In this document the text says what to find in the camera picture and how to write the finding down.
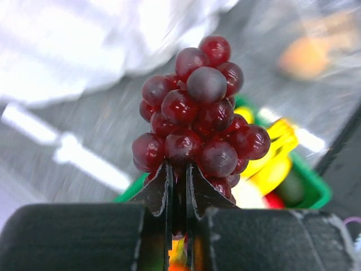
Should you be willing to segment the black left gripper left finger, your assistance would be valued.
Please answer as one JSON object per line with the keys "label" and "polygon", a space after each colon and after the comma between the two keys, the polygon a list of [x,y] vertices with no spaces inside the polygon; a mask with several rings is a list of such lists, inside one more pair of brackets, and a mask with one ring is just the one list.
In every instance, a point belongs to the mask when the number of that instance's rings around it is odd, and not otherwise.
{"label": "black left gripper left finger", "polygon": [[125,203],[31,204],[1,232],[2,270],[167,270],[172,169]]}

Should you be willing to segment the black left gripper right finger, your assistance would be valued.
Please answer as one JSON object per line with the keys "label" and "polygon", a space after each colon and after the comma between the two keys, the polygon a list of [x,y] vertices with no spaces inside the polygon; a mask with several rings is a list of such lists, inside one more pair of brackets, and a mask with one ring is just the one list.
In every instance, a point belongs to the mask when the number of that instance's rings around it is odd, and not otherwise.
{"label": "black left gripper right finger", "polygon": [[334,214],[241,209],[191,164],[186,173],[192,270],[354,270],[355,249]]}

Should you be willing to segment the purple grape bunch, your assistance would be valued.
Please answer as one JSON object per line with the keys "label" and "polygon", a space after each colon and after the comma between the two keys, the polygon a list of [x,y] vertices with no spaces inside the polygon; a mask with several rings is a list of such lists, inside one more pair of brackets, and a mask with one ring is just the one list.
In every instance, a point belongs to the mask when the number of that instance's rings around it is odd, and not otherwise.
{"label": "purple grape bunch", "polygon": [[173,166],[179,199],[185,196],[186,165],[202,174],[228,200],[250,162],[268,153],[266,129],[234,111],[241,89],[241,68],[230,61],[231,47],[221,36],[207,36],[198,47],[183,49],[175,73],[150,77],[143,85],[139,111],[151,131],[133,142],[133,161],[151,182],[163,160]]}

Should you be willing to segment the orange peach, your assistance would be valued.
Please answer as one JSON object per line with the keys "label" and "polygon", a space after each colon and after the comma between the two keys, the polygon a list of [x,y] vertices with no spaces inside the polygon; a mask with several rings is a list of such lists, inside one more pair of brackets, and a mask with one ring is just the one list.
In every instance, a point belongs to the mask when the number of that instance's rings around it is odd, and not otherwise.
{"label": "orange peach", "polygon": [[314,79],[329,67],[330,50],[331,44],[326,38],[298,38],[278,58],[278,69],[298,80]]}

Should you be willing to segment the clear dotted zip top bag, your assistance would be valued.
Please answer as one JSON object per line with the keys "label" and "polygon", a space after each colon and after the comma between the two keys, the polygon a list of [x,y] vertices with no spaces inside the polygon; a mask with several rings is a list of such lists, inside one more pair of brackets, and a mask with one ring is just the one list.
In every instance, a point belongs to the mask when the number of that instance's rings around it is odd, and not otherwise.
{"label": "clear dotted zip top bag", "polygon": [[[360,1],[259,1],[246,32],[252,54],[281,76],[344,86],[360,83]],[[314,79],[298,80],[278,69],[278,58],[301,37],[326,38],[331,44],[330,65]]]}

